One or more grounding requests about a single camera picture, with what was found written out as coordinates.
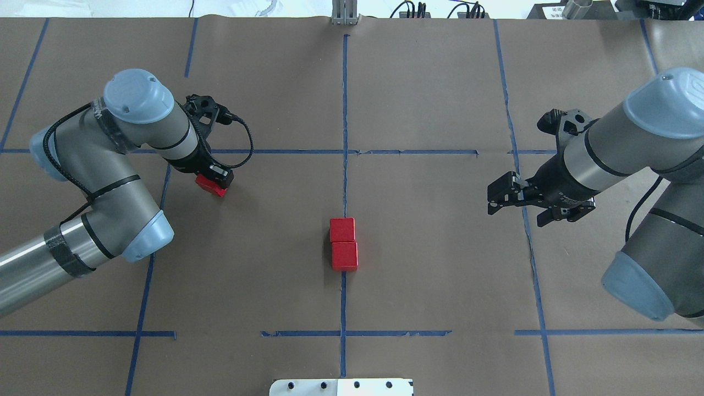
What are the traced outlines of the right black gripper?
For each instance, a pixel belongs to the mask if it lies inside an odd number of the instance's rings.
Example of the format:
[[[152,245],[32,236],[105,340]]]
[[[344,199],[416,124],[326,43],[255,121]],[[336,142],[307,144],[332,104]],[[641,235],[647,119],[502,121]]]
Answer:
[[[583,138],[583,133],[593,123],[593,118],[579,109],[553,109],[544,113],[536,127],[543,133],[555,136],[557,153],[528,182],[515,171],[508,171],[490,183],[486,187],[487,214],[493,215],[505,206],[518,206],[520,194],[529,187],[532,188],[530,196],[535,198],[535,205],[546,209],[536,216],[538,227],[563,219],[576,222],[595,210],[596,191],[579,184],[565,164],[568,143]]]

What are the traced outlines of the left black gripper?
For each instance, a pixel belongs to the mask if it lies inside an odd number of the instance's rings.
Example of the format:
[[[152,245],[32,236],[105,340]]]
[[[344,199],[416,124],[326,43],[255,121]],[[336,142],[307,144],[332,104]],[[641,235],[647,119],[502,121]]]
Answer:
[[[216,160],[207,143],[215,123],[230,125],[234,121],[234,114],[229,109],[217,103],[213,97],[189,95],[181,105],[188,121],[194,127],[196,137],[195,148],[187,150],[187,155],[181,159],[169,159],[168,163],[179,172],[203,174],[206,178],[216,181],[222,188],[229,188],[234,173],[234,166],[225,165]]]

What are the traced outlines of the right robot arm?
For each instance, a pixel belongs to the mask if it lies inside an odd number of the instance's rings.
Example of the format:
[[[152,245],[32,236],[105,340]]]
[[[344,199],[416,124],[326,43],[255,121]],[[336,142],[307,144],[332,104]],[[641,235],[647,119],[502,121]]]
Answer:
[[[678,316],[702,327],[703,77],[669,68],[600,117],[552,109],[536,123],[556,152],[533,176],[509,171],[488,185],[488,214],[535,206],[538,227],[574,223],[596,196],[644,171],[653,183],[629,213],[624,244],[603,289],[652,321]]]

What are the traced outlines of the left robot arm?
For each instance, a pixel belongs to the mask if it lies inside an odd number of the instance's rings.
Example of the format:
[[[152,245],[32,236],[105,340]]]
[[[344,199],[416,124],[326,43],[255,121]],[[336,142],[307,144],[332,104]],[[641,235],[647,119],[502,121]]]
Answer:
[[[206,139],[214,124],[234,122],[244,123],[213,97],[189,95],[180,104],[153,73],[126,69],[101,97],[36,133],[30,140],[35,162],[73,183],[85,203],[2,254],[2,316],[117,256],[136,262],[168,245],[173,228],[128,153],[148,145],[174,170],[196,175],[204,190],[222,196],[234,166],[216,160]]]

